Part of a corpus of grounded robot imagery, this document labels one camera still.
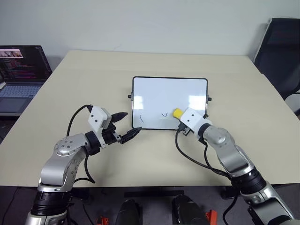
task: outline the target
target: gray floor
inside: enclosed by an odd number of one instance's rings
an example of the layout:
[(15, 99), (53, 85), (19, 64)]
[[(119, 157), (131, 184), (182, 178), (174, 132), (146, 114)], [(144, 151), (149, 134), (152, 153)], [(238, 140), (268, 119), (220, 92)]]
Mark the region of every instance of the gray floor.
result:
[[(0, 186), (0, 218), (12, 198), (16, 187)], [(90, 188), (91, 198), (85, 202), (86, 209), (92, 218), (103, 215), (108, 217), (110, 225), (113, 225), (116, 215), (124, 198), (124, 193), (129, 191), (153, 190), (152, 187), (107, 187), (107, 188)], [(210, 209), (218, 212), (218, 225), (224, 224), (222, 213), (232, 200), (223, 200), (220, 195), (219, 187), (156, 187), (159, 190), (183, 190), (186, 195), (192, 198), (197, 204), (204, 207), (205, 211)], [(289, 205), (296, 218), (300, 218), (300, 184), (293, 184), (276, 189), (283, 200)], [(22, 187), (17, 190), (15, 199), (9, 208), (5, 219), (5, 225), (24, 224), (27, 213), (35, 197), (34, 188)], [(137, 197), (136, 202), (143, 207), (143, 224), (144, 225), (170, 225), (172, 224), (171, 201), (172, 197)], [(89, 225), (89, 221), (84, 214), (82, 201), (73, 199), (74, 206), (70, 208), (71, 217), (80, 225)], [(232, 211), (227, 215), (227, 221), (230, 224), (251, 225), (251, 217), (247, 212), (247, 205), (241, 198)]]

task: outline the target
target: robotic arm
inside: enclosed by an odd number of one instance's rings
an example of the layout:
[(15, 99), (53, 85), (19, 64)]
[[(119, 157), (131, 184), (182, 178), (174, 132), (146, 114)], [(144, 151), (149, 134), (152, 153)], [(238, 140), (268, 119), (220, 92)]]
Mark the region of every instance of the robotic arm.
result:
[(120, 136), (115, 132), (116, 127), (113, 123), (123, 119), (128, 113), (110, 115), (106, 109), (98, 106), (88, 105), (87, 108), (90, 112), (88, 122), (92, 131), (74, 136), (67, 135), (55, 144), (52, 156), (42, 169), (34, 205), (25, 225), (63, 224), (74, 182), (88, 180), (95, 183), (87, 169), (89, 178), (75, 180), (77, 169), (83, 159), (85, 158), (87, 168), (88, 156), (97, 154), (100, 149), (112, 143), (124, 144), (141, 130), (141, 127), (134, 128)]
[(199, 141), (204, 139), (215, 149), (232, 185), (240, 190), (241, 196), (249, 204), (248, 212), (255, 224), (298, 224), (293, 220), (288, 206), (270, 183), (263, 179), (227, 130), (213, 126), (210, 120), (191, 108), (185, 112), (176, 109), (173, 116), (180, 120), (182, 129), (192, 130)]

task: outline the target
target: white wall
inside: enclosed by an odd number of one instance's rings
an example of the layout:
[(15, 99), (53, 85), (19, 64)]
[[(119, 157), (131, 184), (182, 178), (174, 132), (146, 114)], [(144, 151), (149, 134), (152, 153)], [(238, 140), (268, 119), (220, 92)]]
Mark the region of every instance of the white wall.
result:
[(42, 45), (52, 68), (69, 49), (252, 58), (271, 17), (300, 0), (0, 0), (0, 45)]

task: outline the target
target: black chair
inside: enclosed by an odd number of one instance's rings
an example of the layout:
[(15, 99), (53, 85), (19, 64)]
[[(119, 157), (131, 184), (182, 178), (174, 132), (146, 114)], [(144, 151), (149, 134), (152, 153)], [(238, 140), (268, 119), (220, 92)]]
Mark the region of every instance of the black chair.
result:
[(271, 19), (254, 64), (284, 100), (300, 90), (300, 19)]

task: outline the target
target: laptop keyboard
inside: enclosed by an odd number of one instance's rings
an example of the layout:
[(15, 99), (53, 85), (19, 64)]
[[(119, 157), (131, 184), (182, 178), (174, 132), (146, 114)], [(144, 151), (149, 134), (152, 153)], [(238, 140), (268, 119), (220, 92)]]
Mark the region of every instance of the laptop keyboard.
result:
[(0, 91), (0, 97), (33, 98), (41, 86), (5, 86)]

